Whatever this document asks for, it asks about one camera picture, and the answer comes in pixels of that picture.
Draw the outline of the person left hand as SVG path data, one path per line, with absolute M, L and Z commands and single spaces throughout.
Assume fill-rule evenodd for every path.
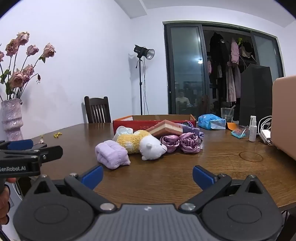
M 8 212 L 10 210 L 9 205 L 10 190 L 8 187 L 4 187 L 3 192 L 1 193 L 0 200 L 0 223 L 1 225 L 6 225 L 9 222 Z

